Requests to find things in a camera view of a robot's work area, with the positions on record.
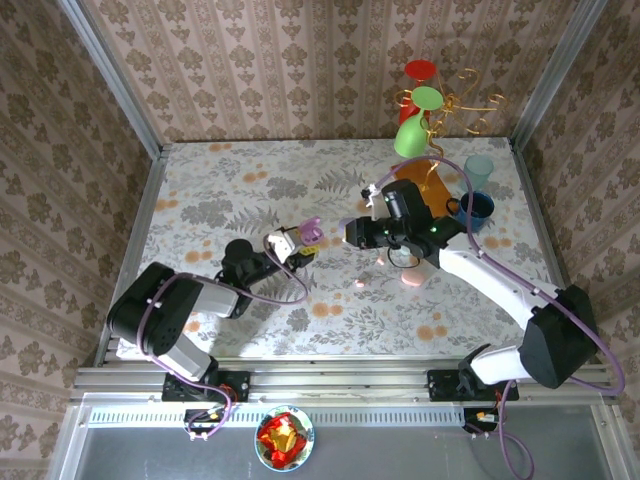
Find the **green cup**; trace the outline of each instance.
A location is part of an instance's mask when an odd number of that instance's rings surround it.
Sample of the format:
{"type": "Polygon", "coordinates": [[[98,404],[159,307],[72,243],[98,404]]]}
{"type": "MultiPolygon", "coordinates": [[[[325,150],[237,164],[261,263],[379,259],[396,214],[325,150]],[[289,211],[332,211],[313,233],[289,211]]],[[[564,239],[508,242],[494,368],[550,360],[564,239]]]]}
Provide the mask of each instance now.
{"type": "Polygon", "coordinates": [[[424,111],[436,110],[444,103],[442,94],[431,87],[418,87],[413,90],[411,101],[420,108],[420,111],[400,126],[393,144],[396,153],[405,158],[417,157],[424,153],[427,147],[427,132],[421,124],[424,111]]]}
{"type": "Polygon", "coordinates": [[[427,147],[427,133],[420,125],[420,121],[424,118],[422,112],[420,110],[420,113],[409,117],[398,129],[393,146],[401,157],[417,157],[427,147]]]}

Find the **floral wallpaper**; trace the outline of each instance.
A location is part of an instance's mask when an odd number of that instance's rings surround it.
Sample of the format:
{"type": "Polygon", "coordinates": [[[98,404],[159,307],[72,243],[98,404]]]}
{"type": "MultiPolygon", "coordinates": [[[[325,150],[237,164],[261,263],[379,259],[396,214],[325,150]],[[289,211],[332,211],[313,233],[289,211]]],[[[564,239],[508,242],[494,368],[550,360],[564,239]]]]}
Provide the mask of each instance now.
{"type": "Polygon", "coordinates": [[[577,3],[84,0],[165,143],[392,137],[414,59],[459,93],[458,71],[482,72],[468,104],[505,95],[487,119],[508,136],[577,3]]]}
{"type": "Polygon", "coordinates": [[[640,3],[609,1],[525,158],[567,277],[622,361],[640,451],[640,3]]]}
{"type": "Polygon", "coordinates": [[[149,159],[56,3],[0,1],[0,478],[44,478],[149,159]]]}

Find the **table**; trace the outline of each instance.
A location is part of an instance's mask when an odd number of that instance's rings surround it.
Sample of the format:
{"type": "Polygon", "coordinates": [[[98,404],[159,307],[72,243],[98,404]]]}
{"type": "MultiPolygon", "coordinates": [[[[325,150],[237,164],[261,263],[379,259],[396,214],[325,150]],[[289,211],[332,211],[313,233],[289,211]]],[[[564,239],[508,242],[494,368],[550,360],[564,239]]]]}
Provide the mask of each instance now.
{"type": "MultiPolygon", "coordinates": [[[[458,165],[474,153],[490,155],[494,172],[483,189],[495,200],[492,221],[479,234],[484,248],[505,262],[549,281],[534,223],[505,138],[443,139],[458,165]]],[[[262,237],[281,225],[320,216],[326,239],[300,277],[305,304],[275,307],[253,302],[239,319],[192,314],[186,335],[214,356],[466,355],[480,344],[503,345],[522,332],[501,308],[463,281],[428,265],[418,288],[401,271],[378,266],[377,251],[342,242],[339,221],[365,215],[360,190],[401,158],[393,140],[322,140],[173,145],[151,221],[140,272],[153,261],[177,271],[213,277],[225,245],[262,237]],[[364,288],[354,280],[366,272],[364,288]]],[[[454,196],[462,189],[453,169],[438,173],[454,196]]],[[[292,300],[295,284],[278,274],[253,288],[292,300]]],[[[118,356],[141,358],[121,340],[118,356]]]]}

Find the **cable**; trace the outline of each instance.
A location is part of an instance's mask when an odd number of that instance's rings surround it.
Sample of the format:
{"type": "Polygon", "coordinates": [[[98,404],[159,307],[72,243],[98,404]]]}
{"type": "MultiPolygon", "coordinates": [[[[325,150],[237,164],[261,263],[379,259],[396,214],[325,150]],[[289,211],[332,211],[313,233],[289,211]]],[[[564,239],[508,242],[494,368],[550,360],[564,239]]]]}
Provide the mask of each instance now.
{"type": "Polygon", "coordinates": [[[469,428],[471,428],[472,430],[475,430],[480,435],[485,435],[485,434],[489,435],[489,436],[496,436],[497,435],[498,438],[500,439],[500,449],[502,450],[502,455],[504,456],[505,461],[507,463],[507,466],[509,467],[509,470],[511,470],[511,473],[518,480],[531,480],[533,478],[533,474],[535,473],[535,462],[533,461],[533,455],[531,454],[531,450],[529,450],[527,448],[527,446],[524,444],[524,442],[522,440],[520,440],[520,438],[516,437],[512,433],[505,432],[504,430],[502,431],[502,433],[500,433],[501,424],[502,424],[502,416],[500,416],[500,418],[498,419],[498,433],[496,433],[496,432],[484,432],[484,431],[480,430],[478,427],[476,427],[475,425],[473,425],[471,423],[467,424],[467,426],[469,428]],[[528,458],[529,464],[531,465],[531,468],[530,468],[529,473],[527,474],[526,477],[521,477],[520,475],[518,475],[515,472],[515,468],[513,467],[513,464],[511,463],[511,459],[509,459],[509,456],[506,453],[506,444],[504,443],[505,439],[506,440],[511,440],[513,443],[515,443],[518,446],[518,448],[520,448],[520,451],[522,451],[522,453],[524,453],[525,456],[528,458]]]}
{"type": "Polygon", "coordinates": [[[408,269],[408,268],[416,268],[418,265],[420,265],[421,260],[420,260],[419,258],[417,259],[417,260],[418,260],[418,262],[417,262],[415,265],[408,265],[408,266],[406,266],[406,267],[402,267],[402,266],[400,266],[400,265],[396,265],[396,263],[395,263],[393,260],[391,260],[391,250],[392,250],[392,248],[391,248],[391,247],[387,248],[387,258],[389,259],[389,263],[390,263],[391,265],[393,265],[394,267],[396,267],[396,268],[402,268],[403,270],[406,270],[406,269],[408,269]]]}
{"type": "MultiPolygon", "coordinates": [[[[600,387],[598,385],[594,385],[594,384],[585,382],[584,380],[581,380],[579,378],[575,378],[573,376],[570,377],[570,379],[574,383],[577,383],[578,385],[582,385],[583,387],[587,387],[587,388],[596,390],[596,391],[600,392],[603,395],[615,396],[615,395],[619,395],[620,393],[622,393],[622,391],[625,388],[625,383],[626,383],[626,380],[625,380],[625,377],[624,377],[624,372],[622,370],[622,366],[620,365],[620,362],[618,361],[616,356],[613,354],[613,352],[609,349],[609,347],[607,347],[606,343],[604,343],[602,341],[602,339],[595,332],[593,332],[589,327],[587,327],[587,325],[585,325],[585,323],[582,320],[580,320],[573,312],[570,312],[567,308],[565,308],[562,304],[560,304],[555,298],[551,297],[550,295],[548,295],[544,291],[537,289],[535,285],[533,285],[532,283],[530,283],[526,279],[522,278],[520,275],[518,275],[516,272],[512,271],[510,268],[506,267],[505,265],[502,265],[500,262],[498,262],[495,259],[493,259],[492,257],[490,257],[488,254],[486,254],[480,248],[480,245],[478,245],[478,242],[476,241],[475,237],[473,236],[473,232],[472,232],[472,229],[471,229],[471,226],[472,226],[471,212],[473,210],[473,186],[471,185],[471,181],[469,180],[469,177],[467,176],[467,174],[464,172],[464,170],[462,168],[460,168],[458,165],[453,163],[451,160],[443,158],[443,157],[439,157],[439,156],[436,156],[436,155],[422,155],[420,157],[414,157],[414,158],[411,158],[409,160],[406,160],[406,161],[400,163],[399,165],[397,165],[392,170],[390,170],[385,176],[383,176],[378,182],[376,182],[376,184],[375,184],[376,188],[379,189],[384,182],[386,182],[398,170],[400,170],[401,168],[405,167],[406,165],[409,165],[411,163],[418,162],[418,161],[423,161],[423,160],[434,160],[434,161],[439,161],[439,162],[445,163],[446,165],[449,165],[450,167],[452,167],[456,172],[458,172],[458,174],[460,174],[462,176],[462,178],[464,178],[464,181],[465,181],[465,183],[467,185],[467,191],[469,193],[469,204],[467,206],[467,214],[466,214],[466,222],[465,222],[466,223],[466,227],[467,227],[467,237],[469,239],[469,244],[471,245],[471,248],[475,251],[475,253],[479,256],[479,258],[481,258],[484,262],[486,262],[488,265],[490,265],[494,270],[502,273],[507,278],[509,278],[509,279],[513,280],[514,282],[522,285],[524,288],[529,290],[529,292],[532,295],[540,296],[540,298],[542,298],[545,302],[553,305],[563,315],[565,315],[567,318],[569,318],[569,320],[571,320],[587,337],[589,337],[589,339],[592,342],[594,342],[596,344],[596,346],[600,349],[600,351],[602,351],[602,353],[604,353],[604,355],[607,357],[607,359],[609,360],[609,362],[611,363],[611,365],[613,367],[613,370],[616,373],[616,376],[618,378],[618,384],[615,387],[603,388],[603,387],[600,387]]],[[[533,456],[531,455],[531,452],[529,451],[529,449],[526,447],[526,445],[519,438],[517,438],[514,435],[511,435],[509,433],[506,433],[504,431],[504,416],[506,415],[507,396],[509,394],[509,390],[511,389],[511,387],[512,387],[512,385],[514,383],[515,383],[515,380],[509,380],[509,382],[507,383],[507,386],[506,386],[506,388],[504,390],[504,393],[502,394],[502,399],[500,401],[500,410],[499,410],[499,414],[498,414],[498,417],[499,417],[498,418],[498,437],[500,439],[500,448],[502,450],[502,456],[504,457],[505,463],[507,464],[507,467],[509,468],[511,473],[516,478],[518,478],[519,480],[529,480],[529,479],[533,478],[533,474],[534,474],[534,471],[535,471],[535,465],[534,465],[534,462],[533,462],[533,456]],[[527,456],[529,457],[529,462],[531,463],[531,470],[529,472],[529,475],[527,475],[526,477],[521,477],[520,475],[518,475],[516,473],[515,468],[513,467],[513,464],[511,463],[511,459],[509,458],[509,454],[508,454],[507,449],[506,449],[505,438],[506,439],[510,439],[513,442],[515,442],[522,449],[522,451],[525,452],[527,454],[527,456]]]]}
{"type": "MultiPolygon", "coordinates": [[[[229,416],[231,414],[231,406],[232,406],[232,402],[231,402],[231,398],[230,396],[227,394],[227,392],[222,389],[222,388],[218,388],[216,386],[213,385],[207,385],[204,383],[200,383],[200,382],[194,382],[192,380],[189,380],[188,378],[185,378],[184,376],[180,375],[179,373],[175,372],[171,367],[169,367],[168,365],[164,364],[158,357],[156,357],[155,355],[153,355],[152,353],[149,353],[145,350],[144,345],[143,345],[143,337],[144,337],[144,330],[147,326],[147,323],[149,323],[149,318],[151,317],[151,312],[153,311],[155,305],[159,302],[159,300],[162,298],[162,296],[164,295],[164,293],[167,291],[167,289],[178,279],[180,278],[188,278],[188,279],[193,279],[193,280],[198,280],[200,282],[205,282],[205,283],[211,283],[214,285],[218,285],[221,288],[226,288],[227,290],[231,290],[233,292],[236,292],[240,295],[244,295],[246,297],[252,298],[254,300],[258,300],[261,302],[265,302],[265,303],[270,303],[272,305],[296,305],[299,303],[302,303],[305,301],[305,299],[309,296],[309,289],[307,288],[307,286],[304,284],[304,282],[302,280],[300,280],[286,265],[283,265],[278,259],[277,257],[275,257],[270,251],[269,251],[269,246],[268,246],[268,242],[267,242],[267,236],[265,235],[265,237],[262,239],[262,244],[264,246],[264,252],[267,255],[267,257],[273,262],[275,263],[289,278],[294,279],[295,281],[298,282],[298,284],[300,284],[304,290],[304,296],[298,300],[294,300],[291,302],[283,302],[283,301],[279,301],[279,300],[274,300],[271,298],[267,298],[267,297],[261,297],[259,295],[254,295],[251,292],[248,292],[246,290],[242,290],[240,288],[236,288],[233,287],[231,285],[226,285],[224,283],[219,283],[217,280],[215,279],[211,279],[211,278],[207,278],[207,277],[203,277],[201,275],[196,275],[194,273],[186,273],[186,272],[182,272],[182,273],[176,273],[173,276],[171,276],[170,278],[168,278],[158,289],[158,291],[156,292],[156,294],[153,296],[153,298],[151,299],[151,301],[149,302],[149,305],[147,306],[147,308],[145,309],[144,313],[142,314],[142,317],[140,318],[140,324],[138,325],[138,331],[136,332],[136,346],[138,347],[138,350],[140,350],[140,352],[146,356],[149,360],[151,360],[153,363],[155,363],[156,365],[158,365],[160,368],[162,368],[163,370],[169,372],[171,375],[173,375],[174,377],[176,377],[178,380],[180,380],[182,383],[186,383],[187,385],[190,385],[194,388],[199,388],[199,389],[204,389],[204,390],[211,390],[213,392],[216,392],[220,395],[222,395],[222,397],[225,400],[225,408],[224,408],[224,415],[222,416],[222,419],[220,420],[220,422],[218,422],[218,425],[216,425],[212,430],[210,430],[209,432],[203,433],[203,438],[209,438],[211,437],[214,433],[216,433],[221,427],[222,425],[224,425],[224,423],[229,419],[229,416]]],[[[194,417],[192,419],[192,422],[190,422],[189,424],[189,428],[190,425],[193,424],[193,421],[195,421],[197,417],[194,417]]]]}

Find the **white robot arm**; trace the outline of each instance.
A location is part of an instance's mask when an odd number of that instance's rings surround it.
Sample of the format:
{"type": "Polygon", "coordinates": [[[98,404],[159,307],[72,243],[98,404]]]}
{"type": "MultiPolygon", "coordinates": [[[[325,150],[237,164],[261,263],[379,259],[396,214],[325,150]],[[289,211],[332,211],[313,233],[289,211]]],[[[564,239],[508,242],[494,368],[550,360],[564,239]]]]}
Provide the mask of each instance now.
{"type": "Polygon", "coordinates": [[[484,293],[525,332],[521,345],[481,348],[461,362],[461,388],[473,391],[523,378],[557,388],[596,353],[595,344],[573,322],[538,296],[544,292],[555,298],[595,332],[591,304],[583,290],[575,285],[563,290],[519,272],[529,279],[533,293],[523,288],[476,254],[461,224],[449,217],[434,219],[418,187],[409,180],[392,182],[380,194],[383,202],[369,199],[369,204],[377,206],[375,218],[360,217],[346,225],[347,243],[360,249],[407,247],[416,258],[484,293]],[[389,215],[380,212],[381,204],[389,215]]]}

